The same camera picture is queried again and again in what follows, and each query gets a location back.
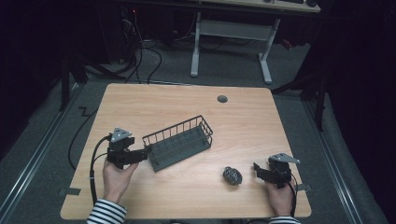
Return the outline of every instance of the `human hand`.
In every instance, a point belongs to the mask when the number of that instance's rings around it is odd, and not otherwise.
[[[293,179],[290,181],[290,184],[295,188]],[[289,217],[294,197],[291,188],[286,185],[284,188],[278,189],[276,184],[272,183],[266,183],[266,186],[268,189],[270,204],[273,207],[276,216]]]
[[[105,159],[103,167],[103,180],[105,183],[105,194],[103,198],[113,203],[119,203],[125,190],[128,189],[131,182],[132,174],[139,163],[128,166],[125,170],[121,170],[113,163]]]

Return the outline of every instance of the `wire mesh basket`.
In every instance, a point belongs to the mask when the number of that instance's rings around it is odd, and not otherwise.
[[[185,160],[212,146],[212,130],[200,115],[143,137],[150,148],[148,159],[154,172]]]

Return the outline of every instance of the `striped sleeve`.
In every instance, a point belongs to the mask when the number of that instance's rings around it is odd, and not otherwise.
[[[90,216],[87,219],[87,223],[122,224],[125,220],[125,216],[126,208],[116,203],[99,199],[93,207]]]
[[[299,220],[294,217],[272,217],[268,224],[298,224]]]

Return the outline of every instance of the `person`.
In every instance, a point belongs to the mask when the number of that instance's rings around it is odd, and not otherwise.
[[[127,210],[119,205],[119,202],[125,190],[128,189],[132,174],[138,164],[131,164],[125,170],[121,170],[105,160],[102,172],[105,193],[103,199],[98,199],[95,203],[87,218],[87,223],[121,224],[124,222]]]
[[[128,189],[132,174],[138,163],[131,164],[125,170],[117,168],[113,163],[105,160],[103,180],[105,193],[103,199],[98,199],[94,205],[87,223],[116,223],[121,224],[126,217],[127,209],[119,205],[120,199]],[[278,189],[275,184],[267,183],[270,204],[276,217],[270,219],[269,224],[295,224],[300,223],[290,216],[293,193],[290,188]]]

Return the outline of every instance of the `white metal stand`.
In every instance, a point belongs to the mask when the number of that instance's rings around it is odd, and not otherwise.
[[[263,53],[259,54],[260,65],[262,66],[262,75],[264,82],[271,84],[272,79],[268,69],[267,57],[271,46],[274,42],[277,27],[280,19],[275,20],[273,26],[254,25],[227,21],[209,21],[201,20],[201,13],[197,13],[195,29],[195,46],[192,54],[191,76],[198,76],[199,67],[199,38],[200,35],[218,35],[242,39],[254,39],[266,41]]]

